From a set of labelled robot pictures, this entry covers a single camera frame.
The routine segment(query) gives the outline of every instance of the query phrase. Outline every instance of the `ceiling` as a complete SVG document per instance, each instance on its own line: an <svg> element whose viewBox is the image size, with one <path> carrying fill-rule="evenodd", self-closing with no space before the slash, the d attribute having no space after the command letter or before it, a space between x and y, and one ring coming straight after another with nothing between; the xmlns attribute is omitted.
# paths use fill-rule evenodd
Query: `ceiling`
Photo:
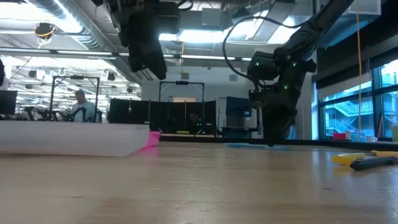
<svg viewBox="0 0 398 224"><path fill-rule="evenodd" d="M25 49L57 49L57 50L94 50L100 52L126 53L118 38L118 31L111 22L108 10L104 6L97 7L91 0L26 0L28 4L16 4L11 2L0 2L0 47L25 48ZM189 54L204 56L222 56L221 42L229 31L232 21L231 15L239 8L247 7L248 12L256 16L267 16L268 18L283 22L287 25L296 25L307 20L313 11L312 0L296 1L268 1L268 0L230 0L230 1L195 1L193 9L181 12L180 32L177 35L160 35L159 39L165 54ZM204 15L219 15L220 23L212 27L204 25ZM337 22L335 30L348 33L354 25L352 15L347 12L344 17L344 26ZM363 25L372 21L376 14L368 13L363 16ZM56 25L53 37L50 40L42 40L34 34L34 27L40 22L48 22ZM295 32L294 29L286 29L262 20L251 20L238 25L226 45L227 54L230 57L250 58L255 51L273 52L274 49L285 43ZM340 36L340 32L333 32L329 42ZM148 80L156 79L148 71L132 73L129 69L126 57L88 59L88 57L75 57L62 55L49 55L38 57L37 55L13 55L2 53L3 59L8 64L8 77L13 77L9 82L11 89L19 90L24 97L34 97L42 93L43 97L50 92L48 84L52 81L52 75L83 75L85 77L100 77L102 86L100 88L100 103L106 105L108 96L119 94L139 98L141 89L138 84ZM203 73L202 68L207 68L209 74L223 73L232 74L222 60L200 60L200 59L166 59L170 80L180 78L178 71L181 66L192 74ZM235 62L235 67L246 71L248 62ZM42 79L29 77L30 70L40 70ZM115 81L107 80L108 73L115 74ZM209 82L219 82L214 75L199 77L197 79ZM56 87L56 91L64 93L60 99L68 98L73 93L70 86L78 86L87 93L95 92L88 80L64 80ZM34 84L33 89L27 90L26 84ZM134 86L133 93L127 93L128 85Z"/></svg>

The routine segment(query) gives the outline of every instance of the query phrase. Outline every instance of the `workstation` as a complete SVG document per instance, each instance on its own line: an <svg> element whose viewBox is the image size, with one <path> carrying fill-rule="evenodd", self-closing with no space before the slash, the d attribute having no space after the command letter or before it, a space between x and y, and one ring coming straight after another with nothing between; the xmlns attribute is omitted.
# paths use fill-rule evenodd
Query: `workstation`
<svg viewBox="0 0 398 224"><path fill-rule="evenodd" d="M0 6L0 223L397 223L397 1Z"/></svg>

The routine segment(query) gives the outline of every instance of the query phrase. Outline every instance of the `wooden table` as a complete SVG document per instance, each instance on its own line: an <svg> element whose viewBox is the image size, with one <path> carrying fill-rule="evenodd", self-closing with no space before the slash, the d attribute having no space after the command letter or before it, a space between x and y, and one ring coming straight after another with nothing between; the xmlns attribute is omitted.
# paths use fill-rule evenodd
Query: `wooden table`
<svg viewBox="0 0 398 224"><path fill-rule="evenodd" d="M398 223L398 167L353 172L331 163L341 152L162 142L126 158L3 155L0 223Z"/></svg>

